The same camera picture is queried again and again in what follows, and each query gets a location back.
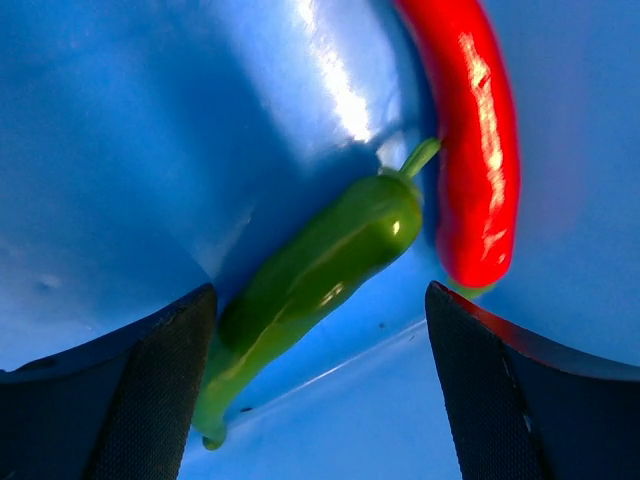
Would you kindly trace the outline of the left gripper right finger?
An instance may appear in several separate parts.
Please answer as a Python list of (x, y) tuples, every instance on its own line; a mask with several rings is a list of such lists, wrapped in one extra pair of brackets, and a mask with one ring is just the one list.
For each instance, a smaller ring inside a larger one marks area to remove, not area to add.
[(437, 281), (425, 312), (463, 478), (638, 478), (638, 367), (547, 339)]

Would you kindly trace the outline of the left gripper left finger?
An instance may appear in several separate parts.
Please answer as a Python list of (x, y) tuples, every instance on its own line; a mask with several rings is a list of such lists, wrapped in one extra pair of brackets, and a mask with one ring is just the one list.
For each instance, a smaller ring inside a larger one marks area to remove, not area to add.
[(176, 478), (216, 311), (216, 292), (204, 284), (134, 323), (2, 372), (2, 478)]

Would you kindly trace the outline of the red chili pepper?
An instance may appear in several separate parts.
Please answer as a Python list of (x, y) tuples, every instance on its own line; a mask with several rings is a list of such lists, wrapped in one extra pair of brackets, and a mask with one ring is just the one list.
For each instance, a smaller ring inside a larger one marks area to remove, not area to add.
[(419, 49), (440, 142), (436, 250), (465, 292), (509, 270), (520, 199), (515, 104), (501, 49), (478, 1), (399, 1)]

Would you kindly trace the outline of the green chili pepper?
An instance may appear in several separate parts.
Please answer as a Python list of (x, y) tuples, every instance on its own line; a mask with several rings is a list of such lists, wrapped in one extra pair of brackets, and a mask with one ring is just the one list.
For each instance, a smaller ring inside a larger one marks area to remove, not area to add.
[(439, 149), (428, 139), (400, 169), (354, 182), (229, 302), (216, 321), (192, 419), (206, 449), (222, 446), (224, 415), (258, 373), (413, 244), (423, 224), (413, 179)]

